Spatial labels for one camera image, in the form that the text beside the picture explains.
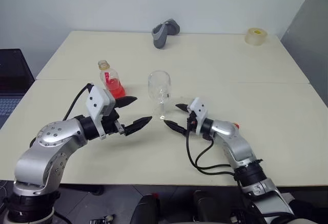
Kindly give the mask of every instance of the tabletop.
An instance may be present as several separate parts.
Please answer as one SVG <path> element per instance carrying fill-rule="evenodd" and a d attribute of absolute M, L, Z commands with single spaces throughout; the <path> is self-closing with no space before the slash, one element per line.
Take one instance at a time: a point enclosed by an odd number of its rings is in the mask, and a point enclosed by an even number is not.
<path fill-rule="evenodd" d="M 0 130 L 1 179 L 13 179 L 14 167 L 30 140 L 46 124 L 61 120 L 85 80 L 37 80 Z M 125 85 L 127 95 L 138 100 L 117 109 L 119 121 L 132 121 L 152 114 L 147 83 Z M 240 124 L 240 134 L 250 143 L 267 177 L 278 186 L 328 185 L 328 110 L 311 85 L 217 83 L 172 85 L 168 119 L 186 125 L 187 114 L 175 103 L 201 97 L 209 118 Z M 72 110 L 87 115 L 84 93 Z M 208 141 L 191 136 L 193 158 Z M 200 160 L 201 166 L 227 162 L 215 145 Z M 95 139 L 69 159 L 62 183 L 235 185 L 229 175 L 208 176 L 190 164 L 185 138 L 154 117 L 142 130 L 125 137 L 113 134 Z"/>
<path fill-rule="evenodd" d="M 261 46 L 238 34 L 168 36 L 163 49 L 153 46 L 151 33 L 73 31 L 41 70 L 37 79 L 97 79 L 97 62 L 107 60 L 123 84 L 143 84 L 155 70 L 172 81 L 309 83 L 277 36 Z"/>

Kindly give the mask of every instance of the plastic bottle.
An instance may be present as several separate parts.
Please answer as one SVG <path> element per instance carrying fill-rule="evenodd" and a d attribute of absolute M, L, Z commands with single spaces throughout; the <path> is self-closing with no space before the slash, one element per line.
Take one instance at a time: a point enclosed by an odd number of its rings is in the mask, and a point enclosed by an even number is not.
<path fill-rule="evenodd" d="M 108 91 L 112 93 L 114 98 L 124 97 L 125 90 L 119 81 L 117 72 L 110 68 L 110 65 L 106 60 L 98 62 L 100 72 L 100 79 L 104 83 Z"/>

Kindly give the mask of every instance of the gray object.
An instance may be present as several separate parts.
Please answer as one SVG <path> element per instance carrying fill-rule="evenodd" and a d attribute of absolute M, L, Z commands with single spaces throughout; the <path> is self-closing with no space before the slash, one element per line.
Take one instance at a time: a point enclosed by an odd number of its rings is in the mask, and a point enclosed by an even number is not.
<path fill-rule="evenodd" d="M 305 0 L 282 44 L 328 106 L 328 0 Z"/>
<path fill-rule="evenodd" d="M 168 35 L 176 35 L 180 32 L 180 26 L 173 19 L 168 19 L 167 21 L 157 25 L 152 30 L 154 46 L 157 49 L 164 47 L 166 43 L 166 38 Z"/>

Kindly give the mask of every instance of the roll of tape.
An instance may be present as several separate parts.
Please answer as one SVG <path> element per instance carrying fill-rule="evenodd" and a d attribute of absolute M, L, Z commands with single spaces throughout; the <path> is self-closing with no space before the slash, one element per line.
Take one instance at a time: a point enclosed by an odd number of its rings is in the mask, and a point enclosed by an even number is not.
<path fill-rule="evenodd" d="M 245 36 L 245 41 L 247 44 L 252 46 L 260 46 L 265 41 L 266 36 L 267 32 L 265 32 L 263 29 L 250 28 Z"/>

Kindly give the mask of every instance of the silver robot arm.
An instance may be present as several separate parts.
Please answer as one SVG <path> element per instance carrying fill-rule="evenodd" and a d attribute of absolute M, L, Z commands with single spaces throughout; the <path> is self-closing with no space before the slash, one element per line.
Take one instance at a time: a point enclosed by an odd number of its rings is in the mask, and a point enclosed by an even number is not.
<path fill-rule="evenodd" d="M 239 134 L 238 124 L 207 118 L 208 111 L 199 98 L 195 98 L 190 105 L 176 106 L 190 114 L 187 130 L 169 120 L 165 120 L 165 123 L 184 136 L 189 136 L 188 131 L 194 131 L 222 146 L 234 170 L 235 180 L 240 183 L 244 195 L 252 201 L 251 209 L 254 213 L 261 215 L 267 224 L 280 216 L 271 216 L 272 213 L 293 215 L 272 180 L 264 174 L 259 165 L 261 160 L 256 158 L 250 144 Z"/>
<path fill-rule="evenodd" d="M 129 126 L 121 125 L 115 108 L 124 107 L 137 98 L 126 96 L 115 100 L 107 90 L 91 86 L 86 102 L 90 116 L 80 115 L 44 126 L 33 145 L 18 160 L 5 224 L 51 223 L 53 204 L 59 197 L 57 189 L 69 157 L 89 140 L 104 139 L 112 133 L 128 136 L 151 120 L 151 116 L 143 117 Z"/>

